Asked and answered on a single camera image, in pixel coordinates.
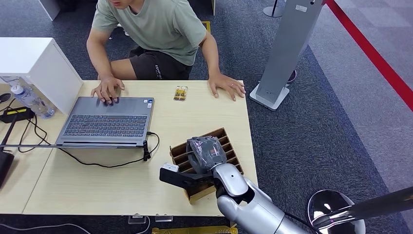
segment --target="man's left hand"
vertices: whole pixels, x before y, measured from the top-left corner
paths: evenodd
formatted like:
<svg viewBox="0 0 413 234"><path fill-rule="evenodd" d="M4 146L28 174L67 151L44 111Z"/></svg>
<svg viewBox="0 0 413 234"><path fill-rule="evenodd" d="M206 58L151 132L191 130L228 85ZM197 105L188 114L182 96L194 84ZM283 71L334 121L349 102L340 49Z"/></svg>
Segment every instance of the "man's left hand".
<svg viewBox="0 0 413 234"><path fill-rule="evenodd" d="M217 88L225 89L234 101L236 101L235 93L237 93L238 96L242 98L244 97L244 85L233 78L221 74L220 72L215 74L209 74L208 83L211 87L214 97L216 98L218 98Z"/></svg>

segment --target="wooden table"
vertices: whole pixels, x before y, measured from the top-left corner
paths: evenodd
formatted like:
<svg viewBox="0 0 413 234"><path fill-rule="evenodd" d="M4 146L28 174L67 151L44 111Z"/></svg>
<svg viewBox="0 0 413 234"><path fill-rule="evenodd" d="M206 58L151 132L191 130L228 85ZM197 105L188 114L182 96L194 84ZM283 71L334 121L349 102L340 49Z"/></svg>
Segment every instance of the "wooden table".
<svg viewBox="0 0 413 234"><path fill-rule="evenodd" d="M88 96L98 81L85 81L79 93ZM188 86L186 101L172 98L177 85ZM120 168L85 166L53 149L26 204L24 214L59 215L185 215L222 216L215 194L190 205L181 188L159 180L159 169L171 162L169 147L225 127L245 176L257 183L246 102L233 102L224 91L215 99L206 81L127 81L124 97L154 97L150 131L160 136L152 158ZM56 113L40 120L56 139L66 116ZM148 138L149 148L157 143ZM141 149L76 150L70 152L84 162L115 165L142 157Z"/></svg>
<svg viewBox="0 0 413 234"><path fill-rule="evenodd" d="M10 87L6 84L0 85L0 94L6 92L10 92ZM0 109L7 107L11 100L12 99L0 104ZM12 104L14 108L21 106L18 101L14 101ZM26 120L16 122L7 144L18 144L26 125ZM0 138L2 140L9 127L10 124L0 123ZM53 127L50 125L44 125L42 128L47 132L53 130ZM40 141L34 133L34 126L30 124L23 138L23 144L38 144ZM52 149L36 148L24 154L18 152L17 148L5 148L5 150L9 150L15 158L7 174L7 178L0 189L0 213L21 214Z"/></svg>

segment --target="green t-shirt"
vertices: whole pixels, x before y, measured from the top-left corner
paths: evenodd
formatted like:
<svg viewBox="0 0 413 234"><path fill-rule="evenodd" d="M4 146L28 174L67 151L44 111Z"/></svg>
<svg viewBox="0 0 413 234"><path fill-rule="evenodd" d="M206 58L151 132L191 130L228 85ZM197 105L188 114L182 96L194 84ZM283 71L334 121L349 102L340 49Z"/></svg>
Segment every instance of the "green t-shirt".
<svg viewBox="0 0 413 234"><path fill-rule="evenodd" d="M207 32L187 0L145 0L138 14L99 0L92 28L111 32L118 23L140 47L161 51L188 66L194 64Z"/></svg>

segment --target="cardboard divider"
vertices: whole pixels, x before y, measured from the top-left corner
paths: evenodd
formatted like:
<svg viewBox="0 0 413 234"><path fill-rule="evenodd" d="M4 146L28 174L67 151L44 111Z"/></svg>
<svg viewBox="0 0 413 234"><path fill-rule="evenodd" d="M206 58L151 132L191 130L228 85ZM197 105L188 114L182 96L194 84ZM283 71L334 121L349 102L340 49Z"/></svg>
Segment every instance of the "cardboard divider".
<svg viewBox="0 0 413 234"><path fill-rule="evenodd" d="M229 141L224 128L217 129L202 136L217 137L220 144L222 145L223 150L225 151L227 163L231 163L232 165L236 166L240 173L244 174L244 171L240 165L240 162L238 161L237 155L232 148L232 144ZM179 172L194 174L195 170L188 160L189 152L186 152L186 145L187 143L185 142L175 147L171 147L169 154L172 157L173 164L179 166ZM197 187L185 190L185 194L188 197L190 203L213 192L215 192L215 187L212 183L199 184Z"/></svg>

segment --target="laptop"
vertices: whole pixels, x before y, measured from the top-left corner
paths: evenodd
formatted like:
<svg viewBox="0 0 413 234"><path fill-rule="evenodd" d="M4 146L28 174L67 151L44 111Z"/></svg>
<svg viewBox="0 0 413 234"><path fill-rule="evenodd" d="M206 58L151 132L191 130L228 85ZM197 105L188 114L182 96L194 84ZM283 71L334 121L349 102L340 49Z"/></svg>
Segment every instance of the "laptop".
<svg viewBox="0 0 413 234"><path fill-rule="evenodd" d="M152 97L122 97L105 104L78 97L56 145L68 148L142 147L154 105Z"/></svg>

